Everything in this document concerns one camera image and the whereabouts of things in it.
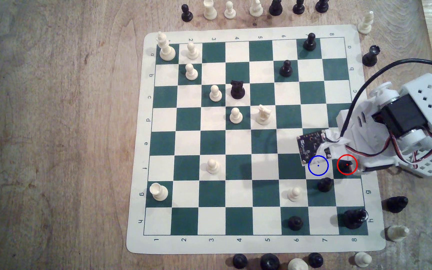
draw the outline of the blue circle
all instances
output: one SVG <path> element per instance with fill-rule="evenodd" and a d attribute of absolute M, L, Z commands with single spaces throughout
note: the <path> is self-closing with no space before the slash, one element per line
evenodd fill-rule
<path fill-rule="evenodd" d="M 323 173 L 321 173 L 321 174 L 315 174 L 315 173 L 313 173 L 313 172 L 311 171 L 311 168 L 309 167 L 309 165 L 311 164 L 311 161 L 312 161 L 315 157 L 322 157 L 322 158 L 326 161 L 326 164 L 328 164 L 328 167 L 326 168 L 326 170 L 325 170 Z M 328 160 L 326 159 L 326 157 L 324 157 L 324 156 L 320 156 L 320 155 L 313 156 L 313 157 L 311 157 L 311 159 L 309 160 L 309 163 L 308 163 L 308 169 L 309 169 L 309 172 L 310 172 L 312 175 L 314 175 L 314 176 L 321 176 L 321 175 L 324 175 L 324 174 L 326 174 L 326 173 L 328 172 L 328 169 L 329 169 L 329 162 L 328 162 Z"/>

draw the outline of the chessboard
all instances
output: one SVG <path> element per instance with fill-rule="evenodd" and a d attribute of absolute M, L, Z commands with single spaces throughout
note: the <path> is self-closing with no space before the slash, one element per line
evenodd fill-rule
<path fill-rule="evenodd" d="M 316 35 L 313 51 L 303 48 Z M 385 247 L 376 172 L 343 175 L 337 156 L 323 176 L 302 166 L 297 137 L 336 129 L 364 83 L 359 34 L 353 25 L 254 28 L 165 33 L 176 57 L 160 58 L 157 33 L 144 39 L 127 248 L 145 254 L 295 253 L 371 251 Z M 187 57 L 188 42 L 199 50 Z M 279 69 L 291 60 L 293 73 Z M 185 65 L 198 77 L 190 81 Z M 244 81 L 233 99 L 231 80 Z M 210 88 L 223 98 L 214 102 Z M 258 105 L 272 120 L 260 125 Z M 229 120 L 231 109 L 242 122 Z M 207 161 L 220 164 L 207 172 Z M 323 177 L 333 189 L 320 192 Z M 163 201 L 149 192 L 168 189 Z M 288 192 L 300 187 L 300 200 Z M 364 208 L 369 218 L 346 228 L 342 214 Z M 300 230 L 288 218 L 303 220 Z"/>

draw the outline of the red circle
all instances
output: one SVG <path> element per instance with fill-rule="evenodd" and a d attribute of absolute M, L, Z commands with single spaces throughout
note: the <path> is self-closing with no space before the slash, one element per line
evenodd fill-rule
<path fill-rule="evenodd" d="M 354 159 L 354 162 L 356 162 L 356 168 L 354 168 L 354 171 L 352 171 L 351 173 L 344 173 L 344 172 L 342 172 L 342 171 L 339 169 L 339 167 L 338 167 L 339 160 L 340 160 L 342 157 L 344 157 L 344 156 L 350 156 L 350 157 L 352 157 L 352 158 Z M 338 170 L 340 173 L 342 173 L 343 175 L 352 175 L 352 174 L 354 174 L 354 172 L 355 172 L 356 169 L 358 168 L 358 161 L 354 158 L 354 156 L 351 156 L 350 154 L 345 154 L 345 155 L 340 156 L 340 157 L 337 159 L 337 161 L 336 161 L 336 168 L 337 168 L 337 170 Z"/>

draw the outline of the wood grain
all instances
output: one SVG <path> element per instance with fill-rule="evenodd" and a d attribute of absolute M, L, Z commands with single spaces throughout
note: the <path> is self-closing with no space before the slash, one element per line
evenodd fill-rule
<path fill-rule="evenodd" d="M 388 63 L 431 59 L 423 7 L 417 0 L 330 1 L 319 14 L 306 1 L 301 16 L 284 2 L 281 16 L 253 18 L 234 1 L 237 18 L 203 18 L 190 0 L 191 22 L 173 1 L 0 0 L 0 269 L 231 269 L 230 254 L 141 255 L 125 247 L 134 157 L 143 39 L 181 30 L 356 24 L 372 9 L 375 24 L 362 50 L 381 47 L 368 78 Z M 370 87 L 396 87 L 432 67 L 404 65 Z M 374 269 L 432 269 L 432 177 L 396 168 L 378 173 L 384 198 L 405 195 L 410 206 L 384 214 L 386 226 L 411 235 L 370 252 Z M 286 264 L 308 254 L 279 254 Z M 324 269 L 353 269 L 351 252 L 323 253 Z M 257 269 L 258 254 L 249 254 Z"/>

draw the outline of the white pawn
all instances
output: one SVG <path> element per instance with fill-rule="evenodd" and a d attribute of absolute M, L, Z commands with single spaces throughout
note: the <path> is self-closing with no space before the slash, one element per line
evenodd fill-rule
<path fill-rule="evenodd" d="M 263 14 L 263 7 L 259 0 L 251 0 L 251 7 L 249 8 L 249 14 L 253 17 L 259 17 Z"/>
<path fill-rule="evenodd" d="M 219 91 L 218 86 L 217 85 L 211 86 L 211 93 L 209 93 L 209 98 L 214 102 L 218 102 L 221 100 L 222 97 L 223 94 L 221 93 L 221 91 Z"/>
<path fill-rule="evenodd" d="M 354 255 L 354 262 L 359 267 L 367 267 L 372 261 L 373 258 L 366 252 L 358 252 Z"/>
<path fill-rule="evenodd" d="M 373 24 L 373 20 L 375 15 L 372 11 L 369 11 L 366 15 L 364 15 L 363 21 L 357 24 L 357 31 L 363 35 L 369 34 L 371 32 L 371 25 Z"/>
<path fill-rule="evenodd" d="M 149 186 L 149 192 L 151 192 L 156 201 L 164 201 L 168 197 L 168 189 L 158 183 L 152 183 Z"/>
<path fill-rule="evenodd" d="M 190 81 L 196 80 L 198 77 L 198 71 L 195 70 L 193 64 L 186 64 L 186 78 Z"/>
<path fill-rule="evenodd" d="M 204 0 L 204 17 L 208 20 L 214 20 L 218 15 L 218 12 L 214 8 L 213 0 Z"/>

